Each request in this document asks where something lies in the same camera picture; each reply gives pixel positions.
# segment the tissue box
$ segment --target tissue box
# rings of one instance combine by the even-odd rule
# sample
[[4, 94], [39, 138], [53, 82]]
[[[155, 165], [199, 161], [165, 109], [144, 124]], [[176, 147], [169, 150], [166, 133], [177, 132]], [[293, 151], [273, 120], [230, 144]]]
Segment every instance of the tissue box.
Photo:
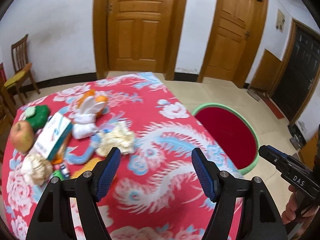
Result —
[[55, 113], [44, 126], [33, 148], [44, 158], [51, 161], [71, 130], [71, 120], [60, 113]]

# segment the yellow cushion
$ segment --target yellow cushion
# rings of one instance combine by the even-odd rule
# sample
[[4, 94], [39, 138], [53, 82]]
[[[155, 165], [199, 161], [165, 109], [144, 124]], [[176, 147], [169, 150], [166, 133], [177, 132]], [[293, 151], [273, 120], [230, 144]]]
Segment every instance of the yellow cushion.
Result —
[[8, 88], [10, 85], [13, 85], [15, 82], [17, 82], [20, 78], [24, 76], [24, 71], [19, 71], [17, 74], [15, 74], [13, 77], [9, 78], [5, 83], [4, 87]]

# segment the floor mat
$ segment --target floor mat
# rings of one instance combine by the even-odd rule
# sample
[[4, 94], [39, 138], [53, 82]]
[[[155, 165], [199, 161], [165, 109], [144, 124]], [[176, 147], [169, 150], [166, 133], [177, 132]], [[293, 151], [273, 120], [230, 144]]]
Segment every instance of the floor mat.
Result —
[[278, 119], [284, 118], [284, 115], [280, 112], [278, 107], [269, 99], [266, 97], [261, 97], [261, 99], [266, 103], [266, 105], [270, 108], [270, 110], [273, 112], [273, 114], [276, 116]]

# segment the apple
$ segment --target apple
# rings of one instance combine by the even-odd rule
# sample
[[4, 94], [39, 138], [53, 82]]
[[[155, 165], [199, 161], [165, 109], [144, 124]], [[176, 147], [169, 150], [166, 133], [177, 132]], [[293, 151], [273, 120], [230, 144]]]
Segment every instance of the apple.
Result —
[[28, 121], [19, 121], [11, 127], [10, 142], [21, 153], [26, 154], [31, 149], [34, 137], [33, 129]]

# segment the crumpled paper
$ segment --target crumpled paper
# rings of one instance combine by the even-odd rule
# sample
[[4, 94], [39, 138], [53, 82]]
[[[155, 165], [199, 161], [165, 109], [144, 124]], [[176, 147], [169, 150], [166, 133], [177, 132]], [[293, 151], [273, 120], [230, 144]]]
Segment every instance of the crumpled paper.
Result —
[[122, 155], [134, 153], [134, 132], [127, 128], [125, 122], [118, 122], [111, 132], [99, 132], [98, 135], [101, 142], [96, 149], [97, 155], [106, 157], [112, 147], [118, 147]]
[[52, 173], [51, 163], [35, 150], [29, 152], [22, 162], [21, 172], [27, 183], [42, 185], [50, 178]]

